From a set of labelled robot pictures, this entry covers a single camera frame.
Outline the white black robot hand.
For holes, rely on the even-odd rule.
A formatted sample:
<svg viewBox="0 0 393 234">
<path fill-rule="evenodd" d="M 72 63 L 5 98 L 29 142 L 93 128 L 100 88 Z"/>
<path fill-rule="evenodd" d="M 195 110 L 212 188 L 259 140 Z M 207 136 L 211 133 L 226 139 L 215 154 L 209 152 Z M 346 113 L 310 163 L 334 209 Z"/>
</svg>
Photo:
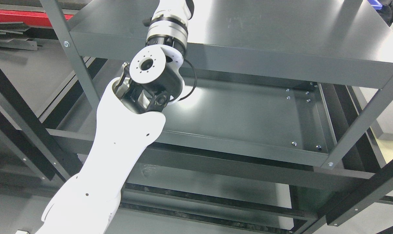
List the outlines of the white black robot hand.
<svg viewBox="0 0 393 234">
<path fill-rule="evenodd" d="M 195 4 L 192 0 L 160 0 L 152 19 L 166 13 L 181 20 L 190 20 L 194 11 Z"/>
</svg>

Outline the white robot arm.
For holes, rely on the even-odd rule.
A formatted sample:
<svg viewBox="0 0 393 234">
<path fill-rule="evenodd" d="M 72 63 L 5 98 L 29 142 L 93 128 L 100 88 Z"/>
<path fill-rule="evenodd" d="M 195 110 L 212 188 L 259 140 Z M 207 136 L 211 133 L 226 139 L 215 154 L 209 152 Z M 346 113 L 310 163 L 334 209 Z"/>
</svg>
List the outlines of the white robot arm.
<svg viewBox="0 0 393 234">
<path fill-rule="evenodd" d="M 46 206 L 38 234 L 104 234 L 115 216 L 122 187 L 140 155 L 166 123 L 163 109 L 188 95 L 179 73 L 188 38 L 185 11 L 158 9 L 146 46 L 106 87 L 96 133 L 80 172 Z"/>
</svg>

